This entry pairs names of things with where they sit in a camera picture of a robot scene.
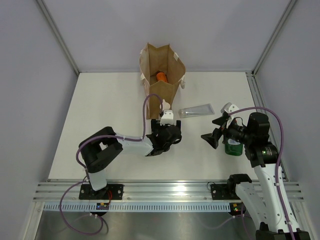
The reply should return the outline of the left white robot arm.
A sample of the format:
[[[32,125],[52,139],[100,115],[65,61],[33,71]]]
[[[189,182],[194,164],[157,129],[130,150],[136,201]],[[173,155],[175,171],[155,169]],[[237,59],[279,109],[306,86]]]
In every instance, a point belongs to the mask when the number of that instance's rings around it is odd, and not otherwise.
[[[154,157],[167,152],[171,145],[182,140],[182,122],[161,124],[160,120],[151,120],[151,133],[145,137],[124,136],[107,126],[82,141],[76,152],[76,160],[82,157],[90,184],[90,194],[103,199],[108,192],[105,168],[120,154],[133,154]]]

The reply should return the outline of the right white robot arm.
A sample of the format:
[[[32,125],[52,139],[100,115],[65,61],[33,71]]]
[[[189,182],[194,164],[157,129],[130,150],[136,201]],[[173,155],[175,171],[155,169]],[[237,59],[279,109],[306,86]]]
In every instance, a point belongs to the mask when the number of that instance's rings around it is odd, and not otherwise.
[[[225,112],[214,119],[218,127],[201,136],[214,149],[220,138],[226,144],[234,140],[244,145],[245,155],[259,180],[263,197],[256,194],[252,180],[245,173],[232,174],[226,192],[239,198],[254,222],[257,240],[309,240],[310,234],[300,228],[288,200],[282,169],[278,163],[280,153],[269,141],[270,122],[266,114],[253,112],[246,126],[240,126]]]

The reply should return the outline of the beige pump dispenser bottle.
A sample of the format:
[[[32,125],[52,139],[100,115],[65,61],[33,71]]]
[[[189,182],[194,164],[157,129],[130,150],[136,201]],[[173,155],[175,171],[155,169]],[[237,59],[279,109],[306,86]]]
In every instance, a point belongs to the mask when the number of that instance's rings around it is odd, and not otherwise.
[[[170,105],[168,102],[166,102],[165,99],[162,100],[161,106],[162,106],[162,111],[163,111],[163,112],[164,112],[164,111],[171,111],[171,110],[172,110],[171,105]]]

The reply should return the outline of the orange spray bottle blue top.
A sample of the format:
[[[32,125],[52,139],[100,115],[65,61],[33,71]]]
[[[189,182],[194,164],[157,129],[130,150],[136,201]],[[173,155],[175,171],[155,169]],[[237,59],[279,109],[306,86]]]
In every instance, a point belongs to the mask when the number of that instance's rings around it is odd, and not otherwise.
[[[168,83],[168,79],[167,79],[167,76],[164,72],[158,72],[156,74],[156,81],[157,82],[165,82],[165,83]]]

